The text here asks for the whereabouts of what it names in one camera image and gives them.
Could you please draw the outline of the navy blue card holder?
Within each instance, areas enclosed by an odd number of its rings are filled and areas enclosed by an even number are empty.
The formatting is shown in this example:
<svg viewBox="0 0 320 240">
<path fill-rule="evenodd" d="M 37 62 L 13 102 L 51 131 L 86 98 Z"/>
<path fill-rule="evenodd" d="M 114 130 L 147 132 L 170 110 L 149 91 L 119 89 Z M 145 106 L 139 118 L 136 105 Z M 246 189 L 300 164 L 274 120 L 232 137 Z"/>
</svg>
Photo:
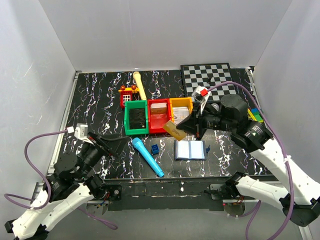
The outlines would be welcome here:
<svg viewBox="0 0 320 240">
<path fill-rule="evenodd" d="M 175 140 L 174 159 L 176 161 L 204 161 L 211 150 L 203 140 Z"/>
</svg>

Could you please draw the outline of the gold VIP credit card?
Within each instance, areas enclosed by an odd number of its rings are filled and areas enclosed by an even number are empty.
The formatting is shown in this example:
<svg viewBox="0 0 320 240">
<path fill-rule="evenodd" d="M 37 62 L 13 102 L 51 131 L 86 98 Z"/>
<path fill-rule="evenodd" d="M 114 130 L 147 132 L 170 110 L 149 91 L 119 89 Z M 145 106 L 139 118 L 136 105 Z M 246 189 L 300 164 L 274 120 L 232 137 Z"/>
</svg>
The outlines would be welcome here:
<svg viewBox="0 0 320 240">
<path fill-rule="evenodd" d="M 177 129 L 177 125 L 172 120 L 167 121 L 163 129 L 177 141 L 181 141 L 187 136 L 185 131 Z"/>
</svg>

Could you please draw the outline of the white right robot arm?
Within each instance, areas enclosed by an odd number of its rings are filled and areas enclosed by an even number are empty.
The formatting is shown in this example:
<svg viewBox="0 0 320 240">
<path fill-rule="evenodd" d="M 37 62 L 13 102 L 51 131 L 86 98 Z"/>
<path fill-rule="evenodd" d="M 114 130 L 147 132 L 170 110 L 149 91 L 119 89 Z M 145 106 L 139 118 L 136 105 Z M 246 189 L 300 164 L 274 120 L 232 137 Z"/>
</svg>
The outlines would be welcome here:
<svg viewBox="0 0 320 240">
<path fill-rule="evenodd" d="M 218 109 L 201 103 L 177 125 L 179 130 L 200 140 L 206 130 L 230 132 L 231 140 L 260 161 L 282 184 L 281 187 L 259 182 L 236 172 L 224 185 L 211 190 L 221 198 L 251 197 L 291 215 L 290 221 L 306 227 L 320 216 L 320 184 L 311 179 L 283 151 L 263 123 L 248 117 L 248 104 L 237 94 L 228 94 L 218 102 Z"/>
</svg>

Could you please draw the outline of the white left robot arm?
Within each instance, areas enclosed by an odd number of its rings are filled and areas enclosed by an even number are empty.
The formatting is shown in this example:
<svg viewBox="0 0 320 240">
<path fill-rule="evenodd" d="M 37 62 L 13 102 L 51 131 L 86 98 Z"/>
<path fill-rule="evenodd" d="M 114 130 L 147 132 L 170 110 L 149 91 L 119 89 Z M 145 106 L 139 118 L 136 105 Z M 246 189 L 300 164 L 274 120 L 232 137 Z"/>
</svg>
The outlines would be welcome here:
<svg viewBox="0 0 320 240">
<path fill-rule="evenodd" d="M 100 175 L 90 172 L 102 157 L 119 158 L 130 138 L 92 132 L 74 136 L 83 141 L 80 153 L 73 159 L 58 160 L 25 212 L 5 223 L 7 233 L 16 240 L 44 240 L 57 223 L 82 204 L 111 196 L 113 190 Z"/>
</svg>

